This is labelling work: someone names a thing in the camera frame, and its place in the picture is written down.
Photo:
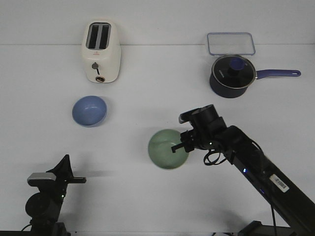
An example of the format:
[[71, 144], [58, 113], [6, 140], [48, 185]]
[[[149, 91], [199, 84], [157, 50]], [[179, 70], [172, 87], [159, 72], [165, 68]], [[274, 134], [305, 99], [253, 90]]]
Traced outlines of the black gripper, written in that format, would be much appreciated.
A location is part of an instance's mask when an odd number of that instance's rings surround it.
[[208, 150], [209, 145], [204, 143], [201, 136], [195, 130], [187, 130], [180, 134], [180, 140], [182, 143], [171, 147], [173, 153], [180, 148], [184, 148], [185, 152], [191, 152], [195, 149]]
[[40, 192], [47, 193], [53, 197], [64, 197], [69, 184], [83, 184], [87, 181], [86, 177], [74, 177], [69, 154], [66, 154], [54, 168], [46, 172], [53, 173], [57, 178], [55, 180], [40, 180], [37, 188]]

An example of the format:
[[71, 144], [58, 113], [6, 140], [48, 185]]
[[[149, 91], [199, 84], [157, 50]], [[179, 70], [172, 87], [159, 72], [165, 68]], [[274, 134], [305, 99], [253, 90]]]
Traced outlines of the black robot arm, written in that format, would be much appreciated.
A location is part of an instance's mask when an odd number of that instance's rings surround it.
[[196, 108], [180, 114], [179, 123], [189, 122], [193, 129], [180, 134], [181, 143], [171, 149], [207, 150], [204, 164], [219, 165], [210, 161], [217, 153], [234, 165], [253, 187], [277, 212], [288, 227], [262, 225], [252, 221], [240, 236], [313, 236], [315, 234], [315, 204], [269, 158], [260, 146], [241, 129], [226, 126], [214, 105]]
[[65, 223], [59, 221], [61, 208], [69, 184], [86, 183], [85, 177], [75, 177], [70, 157], [66, 154], [52, 169], [32, 173], [27, 178], [31, 187], [38, 188], [26, 202], [25, 211], [31, 217], [32, 236], [69, 236]]

